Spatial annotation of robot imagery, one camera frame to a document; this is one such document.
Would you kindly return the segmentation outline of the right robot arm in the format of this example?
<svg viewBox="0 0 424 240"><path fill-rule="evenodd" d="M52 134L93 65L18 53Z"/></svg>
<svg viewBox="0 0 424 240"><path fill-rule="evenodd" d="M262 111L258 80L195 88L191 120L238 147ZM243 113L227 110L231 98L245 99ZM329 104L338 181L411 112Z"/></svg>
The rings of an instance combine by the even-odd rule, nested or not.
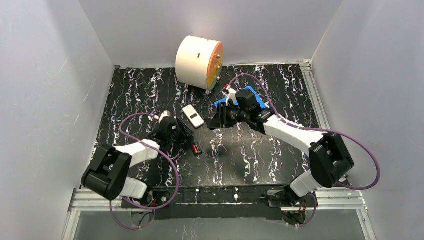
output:
<svg viewBox="0 0 424 240"><path fill-rule="evenodd" d="M303 130L282 122L273 110L262 107L250 89L231 89L229 97L217 105L212 118L206 120L209 130L231 128L237 123L263 135L277 138L303 152L310 167L279 192L279 199L292 204L321 188L332 188L348 171L354 161L342 137L336 133Z"/></svg>

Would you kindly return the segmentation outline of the white remote control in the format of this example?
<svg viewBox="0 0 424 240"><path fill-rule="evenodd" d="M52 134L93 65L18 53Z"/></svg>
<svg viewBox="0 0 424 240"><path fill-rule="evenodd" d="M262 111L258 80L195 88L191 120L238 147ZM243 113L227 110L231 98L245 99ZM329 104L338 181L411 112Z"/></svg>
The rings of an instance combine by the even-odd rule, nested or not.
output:
<svg viewBox="0 0 424 240"><path fill-rule="evenodd" d="M191 104L183 107L182 111L195 129L198 129L204 125L204 119L200 116L198 111Z"/></svg>

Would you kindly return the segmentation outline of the black remote control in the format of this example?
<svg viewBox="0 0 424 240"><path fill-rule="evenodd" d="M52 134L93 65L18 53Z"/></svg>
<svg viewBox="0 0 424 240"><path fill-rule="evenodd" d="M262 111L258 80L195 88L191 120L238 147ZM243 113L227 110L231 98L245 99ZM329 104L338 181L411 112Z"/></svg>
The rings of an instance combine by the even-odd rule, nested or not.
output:
<svg viewBox="0 0 424 240"><path fill-rule="evenodd" d="M199 156L199 155L203 154L203 151L202 151L200 145L197 142L195 142L191 145L191 150L192 150L194 156Z"/></svg>

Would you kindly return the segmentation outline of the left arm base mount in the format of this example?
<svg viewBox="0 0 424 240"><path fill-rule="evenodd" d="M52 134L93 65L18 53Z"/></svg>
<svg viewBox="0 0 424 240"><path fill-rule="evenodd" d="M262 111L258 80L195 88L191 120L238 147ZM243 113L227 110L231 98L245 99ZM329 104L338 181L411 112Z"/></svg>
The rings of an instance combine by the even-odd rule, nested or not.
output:
<svg viewBox="0 0 424 240"><path fill-rule="evenodd" d="M166 203L171 199L172 194L172 191L169 192L165 188L154 188L153 190L148 190L142 198L131 198L130 200L138 205L155 208L157 210L162 205L165 205L165 208L168 207Z"/></svg>

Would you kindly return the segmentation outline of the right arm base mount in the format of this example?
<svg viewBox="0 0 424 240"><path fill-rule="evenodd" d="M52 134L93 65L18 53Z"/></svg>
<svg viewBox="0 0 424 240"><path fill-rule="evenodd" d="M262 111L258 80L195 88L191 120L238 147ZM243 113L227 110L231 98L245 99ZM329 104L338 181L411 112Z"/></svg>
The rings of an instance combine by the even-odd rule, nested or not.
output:
<svg viewBox="0 0 424 240"><path fill-rule="evenodd" d="M318 201L314 199L314 193L307 193L305 196L298 197L294 192L286 192L284 189L268 190L263 197L265 203L270 208L298 208L303 211L305 208L314 208Z"/></svg>

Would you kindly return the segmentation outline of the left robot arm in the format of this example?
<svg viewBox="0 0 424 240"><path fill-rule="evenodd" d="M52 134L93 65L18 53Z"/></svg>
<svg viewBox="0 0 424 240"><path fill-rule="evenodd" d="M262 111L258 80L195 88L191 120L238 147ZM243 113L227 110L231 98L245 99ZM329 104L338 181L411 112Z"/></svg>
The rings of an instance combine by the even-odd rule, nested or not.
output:
<svg viewBox="0 0 424 240"><path fill-rule="evenodd" d="M146 183L128 176L130 168L160 156L158 150L169 153L179 144L191 144L195 155L201 154L194 132L180 119L154 115L158 127L146 139L123 146L102 145L81 177L81 185L107 200L126 197L141 200L149 191Z"/></svg>

